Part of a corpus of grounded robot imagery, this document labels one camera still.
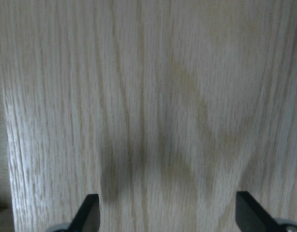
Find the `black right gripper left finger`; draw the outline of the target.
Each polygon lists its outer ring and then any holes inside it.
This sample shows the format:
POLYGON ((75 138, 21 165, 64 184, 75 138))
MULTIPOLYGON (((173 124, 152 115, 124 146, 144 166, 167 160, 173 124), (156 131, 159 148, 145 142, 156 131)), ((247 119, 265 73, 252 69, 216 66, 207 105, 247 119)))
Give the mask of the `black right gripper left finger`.
POLYGON ((98 194, 88 194, 70 223, 51 226, 48 232, 98 232, 101 225, 98 194))

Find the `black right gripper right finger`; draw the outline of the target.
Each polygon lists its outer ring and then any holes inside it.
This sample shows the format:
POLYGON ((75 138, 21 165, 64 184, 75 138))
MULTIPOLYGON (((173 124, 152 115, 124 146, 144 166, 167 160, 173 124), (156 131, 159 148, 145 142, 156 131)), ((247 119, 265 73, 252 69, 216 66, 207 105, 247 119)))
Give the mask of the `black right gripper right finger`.
POLYGON ((242 232, 297 232, 297 223, 273 218, 247 191, 236 192, 236 224, 242 232))

